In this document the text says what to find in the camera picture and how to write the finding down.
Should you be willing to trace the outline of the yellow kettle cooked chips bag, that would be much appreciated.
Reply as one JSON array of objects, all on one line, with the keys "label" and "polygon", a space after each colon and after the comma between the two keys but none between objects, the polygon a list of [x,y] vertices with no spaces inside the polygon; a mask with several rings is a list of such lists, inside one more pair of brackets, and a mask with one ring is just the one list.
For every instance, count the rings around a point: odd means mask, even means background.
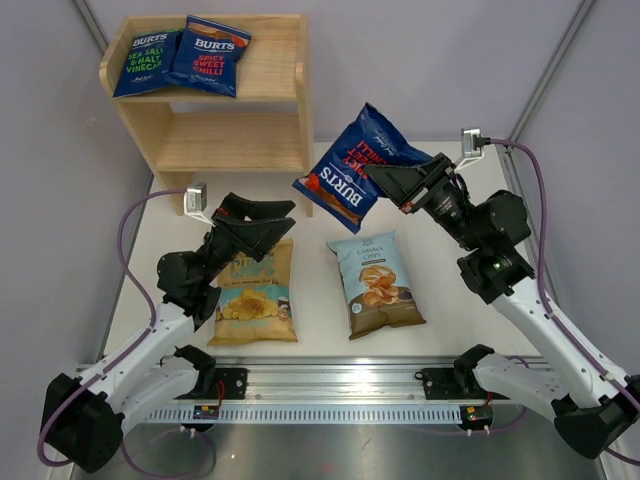
[{"label": "yellow kettle cooked chips bag", "polygon": [[298,340],[289,282],[294,241],[282,239],[261,260],[240,253],[217,277],[221,289],[210,346]]}]

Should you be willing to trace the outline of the blue spicy sweet chilli bag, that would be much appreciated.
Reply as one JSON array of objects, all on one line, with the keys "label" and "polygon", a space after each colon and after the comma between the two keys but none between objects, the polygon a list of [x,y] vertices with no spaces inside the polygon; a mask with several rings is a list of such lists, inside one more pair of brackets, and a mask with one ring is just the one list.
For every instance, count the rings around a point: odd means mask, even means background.
[{"label": "blue spicy sweet chilli bag", "polygon": [[235,98],[237,65],[252,35],[188,15],[166,81],[175,86]]}]

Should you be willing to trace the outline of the blue sea salt vinegar bag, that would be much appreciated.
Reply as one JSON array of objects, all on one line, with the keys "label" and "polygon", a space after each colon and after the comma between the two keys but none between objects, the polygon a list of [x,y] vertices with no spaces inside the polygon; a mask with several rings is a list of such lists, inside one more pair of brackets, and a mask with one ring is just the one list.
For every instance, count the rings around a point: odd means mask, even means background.
[{"label": "blue sea salt vinegar bag", "polygon": [[136,36],[117,82],[114,98],[149,93],[168,85],[168,74],[182,36],[181,29]]}]

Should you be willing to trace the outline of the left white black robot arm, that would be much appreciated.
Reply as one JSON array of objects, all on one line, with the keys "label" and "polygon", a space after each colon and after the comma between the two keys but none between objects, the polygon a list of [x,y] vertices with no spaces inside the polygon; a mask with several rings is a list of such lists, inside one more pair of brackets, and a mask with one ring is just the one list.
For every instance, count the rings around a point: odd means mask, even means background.
[{"label": "left white black robot arm", "polygon": [[160,303],[121,347],[75,377],[59,374],[45,394],[36,452],[42,464],[101,469],[125,436],[150,413],[179,397],[221,395],[215,359],[187,339],[215,313],[214,279],[239,254],[263,260],[294,226],[291,200],[252,201],[227,194],[205,218],[203,187],[180,190],[186,215],[211,229],[195,251],[163,255],[156,267]]}]

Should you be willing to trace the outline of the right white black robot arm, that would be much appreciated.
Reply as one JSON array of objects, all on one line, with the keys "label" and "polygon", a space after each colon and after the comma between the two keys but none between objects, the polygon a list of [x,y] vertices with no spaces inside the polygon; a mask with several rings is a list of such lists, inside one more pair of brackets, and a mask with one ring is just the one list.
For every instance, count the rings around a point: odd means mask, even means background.
[{"label": "right white black robot arm", "polygon": [[549,372],[512,364],[478,344],[453,367],[466,396],[492,393],[548,419],[575,452],[595,459],[639,419],[639,378],[603,355],[551,301],[516,247],[531,231],[521,197],[498,190],[475,205],[453,162],[439,154],[418,166],[367,165],[372,182],[403,213],[428,213],[467,256],[467,288],[493,307],[547,360]]}]

